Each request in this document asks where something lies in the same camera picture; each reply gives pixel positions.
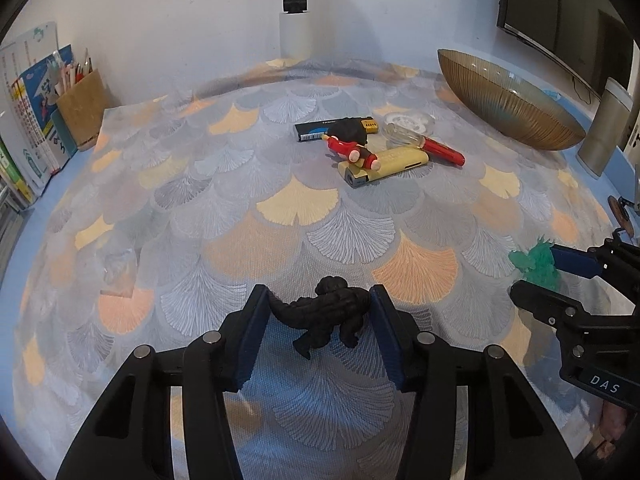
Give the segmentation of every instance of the green toy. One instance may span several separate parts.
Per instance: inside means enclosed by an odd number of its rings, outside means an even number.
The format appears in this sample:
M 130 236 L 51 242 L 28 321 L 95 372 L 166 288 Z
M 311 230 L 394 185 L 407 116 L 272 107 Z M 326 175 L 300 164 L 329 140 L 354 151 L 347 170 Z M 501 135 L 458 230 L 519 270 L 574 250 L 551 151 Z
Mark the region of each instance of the green toy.
M 560 287 L 560 274 L 554 267 L 552 245 L 553 242 L 539 238 L 529 254 L 523 251 L 511 251 L 509 260 L 522 272 L 526 282 L 557 292 Z

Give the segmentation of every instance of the screw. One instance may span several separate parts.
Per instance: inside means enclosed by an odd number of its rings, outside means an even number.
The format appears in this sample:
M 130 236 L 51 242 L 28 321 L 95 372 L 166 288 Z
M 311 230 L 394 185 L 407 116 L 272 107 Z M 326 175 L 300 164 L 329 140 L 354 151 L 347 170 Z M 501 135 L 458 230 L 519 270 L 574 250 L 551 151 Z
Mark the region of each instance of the screw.
M 212 345 L 213 343 L 217 343 L 222 338 L 222 334 L 217 330 L 210 330 L 209 332 L 205 332 L 202 336 L 202 340 L 205 343 L 209 343 Z
M 436 342 L 436 336 L 431 332 L 420 332 L 416 339 L 418 340 L 418 343 L 422 343 L 423 345 L 432 345 Z
M 504 349 L 498 345 L 491 345 L 486 351 L 489 354 L 489 357 L 493 357 L 494 359 L 502 359 L 504 357 Z
M 140 345 L 133 351 L 133 355 L 135 355 L 138 359 L 142 359 L 149 354 L 151 354 L 151 348 L 149 347 L 149 345 Z

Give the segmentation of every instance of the black screen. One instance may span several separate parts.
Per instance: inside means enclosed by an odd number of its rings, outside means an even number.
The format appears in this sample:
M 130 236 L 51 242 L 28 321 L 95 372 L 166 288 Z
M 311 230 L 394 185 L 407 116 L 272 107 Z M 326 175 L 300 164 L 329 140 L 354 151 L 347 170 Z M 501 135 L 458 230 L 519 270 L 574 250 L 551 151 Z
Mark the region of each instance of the black screen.
M 629 83 L 633 39 L 609 0 L 501 0 L 498 25 L 565 63 L 598 94 Z

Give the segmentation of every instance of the brown pen holder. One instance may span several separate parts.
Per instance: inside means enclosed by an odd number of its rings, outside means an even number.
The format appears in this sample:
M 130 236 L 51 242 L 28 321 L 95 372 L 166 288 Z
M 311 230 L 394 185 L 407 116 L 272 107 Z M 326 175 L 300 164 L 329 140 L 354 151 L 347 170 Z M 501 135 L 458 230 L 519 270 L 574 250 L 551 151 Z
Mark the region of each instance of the brown pen holder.
M 104 111 L 110 107 L 100 73 L 94 70 L 83 77 L 58 98 L 57 104 L 78 150 L 95 146 Z

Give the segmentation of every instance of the tablecloth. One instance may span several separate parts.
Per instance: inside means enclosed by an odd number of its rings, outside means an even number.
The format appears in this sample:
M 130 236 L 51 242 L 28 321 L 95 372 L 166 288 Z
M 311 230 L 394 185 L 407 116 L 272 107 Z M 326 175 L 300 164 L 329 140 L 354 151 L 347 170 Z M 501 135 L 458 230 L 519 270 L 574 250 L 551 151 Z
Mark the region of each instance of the tablecloth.
M 466 164 L 430 162 L 359 189 L 321 140 L 293 124 L 420 111 Z M 369 136 L 372 152 L 386 148 Z M 18 441 L 53 478 L 85 416 L 139 344 L 187 345 L 264 283 L 285 301 L 325 275 L 386 286 L 448 342 L 503 345 L 577 453 L 600 402 L 558 377 L 553 331 L 517 312 L 508 259 L 540 237 L 600 245 L 606 213 L 561 153 L 496 132 L 439 74 L 358 60 L 276 60 L 139 105 L 107 110 L 88 165 L 53 212 L 15 329 Z M 595 280 L 561 292 L 612 309 Z M 306 361 L 299 331 L 271 319 L 254 374 L 226 405 L 245 478 L 395 476 L 412 410 L 386 378 L 369 322 L 356 349 L 334 334 Z M 453 473 L 463 473 L 459 390 Z M 172 391 L 178 479 L 187 478 L 180 389 Z

